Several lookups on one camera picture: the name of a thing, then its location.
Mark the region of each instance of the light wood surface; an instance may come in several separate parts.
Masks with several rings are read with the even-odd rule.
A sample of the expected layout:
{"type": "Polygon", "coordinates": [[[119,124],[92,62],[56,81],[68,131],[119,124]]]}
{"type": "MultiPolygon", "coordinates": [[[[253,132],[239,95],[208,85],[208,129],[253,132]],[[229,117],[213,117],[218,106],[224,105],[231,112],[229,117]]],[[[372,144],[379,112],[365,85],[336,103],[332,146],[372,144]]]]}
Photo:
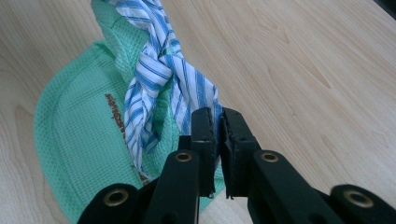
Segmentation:
{"type": "MultiPolygon", "coordinates": [[[[371,0],[163,0],[184,55],[261,146],[315,188],[350,183],[396,207],[396,21],[371,0]]],[[[102,38],[84,1],[0,1],[0,223],[67,223],[35,152],[53,75],[102,38]]],[[[201,223],[250,223],[224,193],[201,223]]]]}

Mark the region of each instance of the mint green waffle towel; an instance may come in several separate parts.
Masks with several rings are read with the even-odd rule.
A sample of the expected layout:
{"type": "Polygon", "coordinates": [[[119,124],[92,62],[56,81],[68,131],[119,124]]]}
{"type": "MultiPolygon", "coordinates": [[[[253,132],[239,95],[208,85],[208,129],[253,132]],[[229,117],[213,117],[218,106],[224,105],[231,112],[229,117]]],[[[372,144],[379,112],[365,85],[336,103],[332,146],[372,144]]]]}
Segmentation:
{"type": "MultiPolygon", "coordinates": [[[[113,6],[100,0],[92,8],[105,40],[93,43],[62,69],[44,89],[35,112],[35,145],[44,174],[71,223],[95,194],[114,183],[142,187],[123,139],[124,97],[138,54],[148,36],[113,6]]],[[[154,121],[161,136],[157,150],[143,160],[159,176],[167,155],[177,149],[179,130],[161,91],[154,121]]],[[[218,192],[224,188],[217,172],[218,192]]],[[[210,202],[201,200],[201,209],[210,202]]]]}

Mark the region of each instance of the twisted fabric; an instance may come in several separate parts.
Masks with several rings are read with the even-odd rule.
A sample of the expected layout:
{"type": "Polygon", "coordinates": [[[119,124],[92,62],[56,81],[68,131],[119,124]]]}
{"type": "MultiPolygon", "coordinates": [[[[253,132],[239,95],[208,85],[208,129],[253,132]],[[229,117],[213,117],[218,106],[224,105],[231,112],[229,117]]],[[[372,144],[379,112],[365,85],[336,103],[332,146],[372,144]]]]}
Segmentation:
{"type": "Polygon", "coordinates": [[[140,53],[128,91],[125,95],[125,140],[134,160],[134,166],[147,178],[142,166],[142,155],[150,153],[160,140],[153,130],[152,110],[156,98],[172,81],[170,102],[181,133],[191,134],[191,113],[210,107],[215,132],[222,110],[218,91],[207,78],[186,62],[180,43],[165,15],[159,0],[108,1],[133,26],[148,33],[148,42],[140,53]]]}

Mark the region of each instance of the cloth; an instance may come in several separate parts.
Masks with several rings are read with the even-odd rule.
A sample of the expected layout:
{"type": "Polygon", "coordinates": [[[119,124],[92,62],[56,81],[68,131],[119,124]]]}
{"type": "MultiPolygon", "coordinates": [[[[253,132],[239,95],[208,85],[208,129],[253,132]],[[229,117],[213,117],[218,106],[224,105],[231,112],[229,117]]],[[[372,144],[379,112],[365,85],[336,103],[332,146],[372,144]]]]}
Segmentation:
{"type": "MultiPolygon", "coordinates": [[[[124,97],[149,36],[102,0],[92,1],[104,40],[93,43],[59,71],[43,90],[35,110],[35,148],[57,203],[71,223],[101,189],[115,184],[142,187],[125,145],[124,97]]],[[[180,131],[171,103],[172,83],[159,92],[152,111],[157,150],[146,155],[146,172],[159,176],[180,131]]],[[[220,169],[215,186],[224,188],[220,169]]],[[[201,211],[211,200],[202,198],[201,211]]]]}
{"type": "Polygon", "coordinates": [[[125,96],[125,139],[134,166],[151,179],[143,167],[143,153],[155,149],[160,136],[153,130],[152,111],[158,93],[172,81],[172,113],[181,134],[191,134],[191,113],[210,107],[214,132],[222,110],[218,90],[184,59],[179,41],[159,0],[111,0],[117,11],[134,27],[148,33],[148,42],[139,55],[134,78],[125,96]]]}

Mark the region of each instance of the striped fabric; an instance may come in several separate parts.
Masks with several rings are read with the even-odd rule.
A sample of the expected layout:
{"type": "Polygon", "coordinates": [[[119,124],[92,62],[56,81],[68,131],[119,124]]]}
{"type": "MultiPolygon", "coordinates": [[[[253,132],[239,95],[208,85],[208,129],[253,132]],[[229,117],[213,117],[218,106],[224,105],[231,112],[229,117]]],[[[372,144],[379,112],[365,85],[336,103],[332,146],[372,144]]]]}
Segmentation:
{"type": "Polygon", "coordinates": [[[159,0],[108,1],[133,26],[148,32],[125,96],[125,140],[134,166],[145,177],[142,155],[155,149],[159,136],[152,131],[152,110],[159,91],[172,81],[170,102],[177,127],[191,134],[191,113],[210,107],[217,128],[222,110],[216,87],[186,62],[180,44],[159,0]]]}

